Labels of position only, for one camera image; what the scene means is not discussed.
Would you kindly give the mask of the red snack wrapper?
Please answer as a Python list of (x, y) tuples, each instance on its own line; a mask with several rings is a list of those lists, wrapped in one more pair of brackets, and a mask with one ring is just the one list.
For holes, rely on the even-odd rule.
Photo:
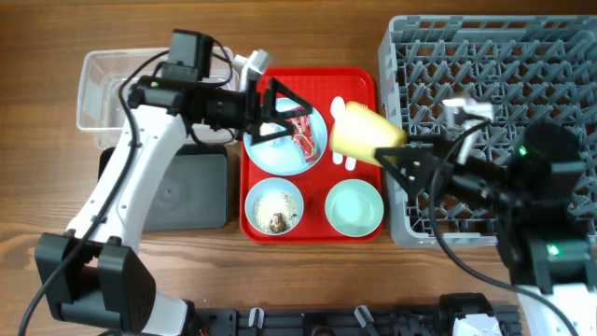
[(300, 148), (305, 161), (315, 161), (318, 157), (318, 149), (313, 137), (310, 117), (308, 115), (299, 116), (288, 121), (295, 129), (291, 139)]

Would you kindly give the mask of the yellow plastic cup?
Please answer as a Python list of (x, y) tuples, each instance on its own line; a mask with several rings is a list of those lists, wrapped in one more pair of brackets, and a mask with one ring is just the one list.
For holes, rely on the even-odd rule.
[(375, 159), (375, 150), (402, 147), (407, 133), (388, 119), (363, 105), (351, 101), (334, 121), (328, 145), (332, 152), (381, 166)]

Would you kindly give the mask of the light blue bowl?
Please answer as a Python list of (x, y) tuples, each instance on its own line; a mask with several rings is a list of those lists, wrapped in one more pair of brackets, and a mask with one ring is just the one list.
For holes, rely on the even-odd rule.
[(267, 236), (290, 233), (304, 214), (299, 188), (280, 177), (257, 182), (248, 191), (243, 206), (249, 227)]

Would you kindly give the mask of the mint green bowl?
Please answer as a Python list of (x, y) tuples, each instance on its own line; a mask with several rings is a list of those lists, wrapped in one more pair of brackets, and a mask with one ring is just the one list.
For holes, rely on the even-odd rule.
[(365, 237), (382, 225), (384, 204), (381, 194), (360, 179), (346, 179), (336, 184), (325, 201), (326, 219), (341, 235)]

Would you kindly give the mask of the rice and food scraps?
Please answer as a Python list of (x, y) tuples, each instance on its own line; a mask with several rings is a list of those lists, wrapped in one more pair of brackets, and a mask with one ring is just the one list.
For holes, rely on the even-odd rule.
[(296, 226), (299, 210), (295, 199), (286, 191), (274, 190), (260, 195), (254, 204), (257, 226), (266, 233), (284, 233)]

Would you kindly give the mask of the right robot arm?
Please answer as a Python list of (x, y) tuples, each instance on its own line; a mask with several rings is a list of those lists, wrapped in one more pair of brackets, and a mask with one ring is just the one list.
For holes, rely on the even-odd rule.
[[(585, 171), (577, 138), (553, 123), (526, 129), (507, 167), (456, 151), (489, 126), (484, 120), (450, 141), (430, 135), (432, 148), (379, 147), (375, 159), (410, 195), (428, 195), (429, 221), (440, 248), (459, 268), (485, 283), (515, 292), (531, 332), (596, 332), (596, 258), (588, 235), (569, 213), (573, 190)], [(497, 214), (498, 254), (508, 282), (480, 273), (458, 258), (443, 237), (436, 203), (450, 195)]]

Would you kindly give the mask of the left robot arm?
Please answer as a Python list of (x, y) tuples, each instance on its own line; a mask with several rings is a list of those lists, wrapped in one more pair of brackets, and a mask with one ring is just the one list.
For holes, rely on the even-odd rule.
[(276, 100), (296, 98), (277, 79), (257, 90), (271, 62), (262, 49), (222, 55), (240, 78), (237, 90), (211, 81), (216, 46), (209, 35), (174, 30), (170, 47), (149, 59), (153, 73), (136, 69), (120, 85), (126, 121), (94, 191), (63, 233), (43, 234), (35, 248), (42, 282), (35, 300), (56, 320), (126, 334), (205, 333), (193, 302), (159, 293), (139, 259), (149, 208), (173, 157), (195, 138), (195, 125), (264, 143), (265, 123), (277, 124), (280, 136), (294, 132), (293, 114), (279, 111)]

